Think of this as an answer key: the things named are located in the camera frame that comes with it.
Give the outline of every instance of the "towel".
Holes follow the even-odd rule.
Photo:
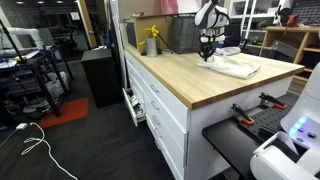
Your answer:
[[[225,48],[217,48],[215,54],[218,56],[230,56],[234,54],[241,53],[241,49],[239,47],[225,47]]]
[[[197,65],[241,79],[250,79],[261,66],[258,63],[239,62],[226,56],[212,56],[208,59],[208,62],[199,62]]]

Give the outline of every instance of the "open drawer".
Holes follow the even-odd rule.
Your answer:
[[[140,106],[139,108],[139,105],[133,106],[132,104],[133,98],[131,95],[134,95],[134,94],[131,88],[129,89],[122,88],[122,93],[123,93],[126,105],[129,108],[129,112],[132,116],[133,122],[136,126],[138,126],[139,122],[146,120],[145,109],[143,109],[142,106]]]

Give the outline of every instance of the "black cabinet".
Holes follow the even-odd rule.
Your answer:
[[[85,51],[81,63],[98,108],[123,100],[111,50]]]

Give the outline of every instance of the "white cable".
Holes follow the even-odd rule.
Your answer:
[[[4,141],[3,143],[0,145],[0,148],[8,141],[8,139],[17,131],[18,129],[14,130]]]
[[[49,151],[48,151],[48,152],[49,152],[49,156],[50,156],[50,158],[56,163],[56,165],[58,166],[58,168],[60,168],[61,170],[63,170],[65,173],[67,173],[67,174],[68,174],[70,177],[72,177],[73,179],[78,180],[75,176],[73,176],[72,174],[70,174],[70,173],[69,173],[67,170],[65,170],[63,167],[61,167],[61,166],[59,165],[59,163],[53,158],[53,156],[51,155],[51,146],[50,146],[50,144],[49,144],[46,140],[44,140],[45,134],[44,134],[42,128],[41,128],[37,123],[34,123],[34,122],[31,122],[31,123],[30,123],[30,126],[31,126],[31,125],[36,125],[36,126],[38,126],[38,128],[39,128],[39,129],[41,130],[41,132],[42,132],[42,138],[39,139],[39,138],[31,137],[31,138],[26,139],[26,140],[24,141],[24,143],[28,143],[28,142],[32,142],[32,141],[38,141],[38,142],[35,143],[34,145],[28,147],[27,149],[25,149],[25,150],[21,153],[21,155],[27,154],[27,153],[30,152],[34,147],[36,147],[37,145],[39,145],[39,144],[42,143],[42,142],[45,142],[45,143],[47,144],[47,146],[49,147]]]

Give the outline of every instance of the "wooden countertop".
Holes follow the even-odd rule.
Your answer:
[[[301,65],[247,54],[229,56],[239,61],[261,62],[257,74],[243,80],[197,66],[196,62],[202,59],[196,53],[162,54],[148,58],[131,46],[125,47],[125,50],[191,110],[298,74],[304,69]]]
[[[281,31],[284,32],[286,30],[286,27],[276,27],[276,26],[270,26],[267,27],[267,31]],[[288,28],[288,32],[313,32],[318,33],[320,31],[319,27],[311,27],[311,26],[304,26],[304,27],[295,27],[295,28]]]

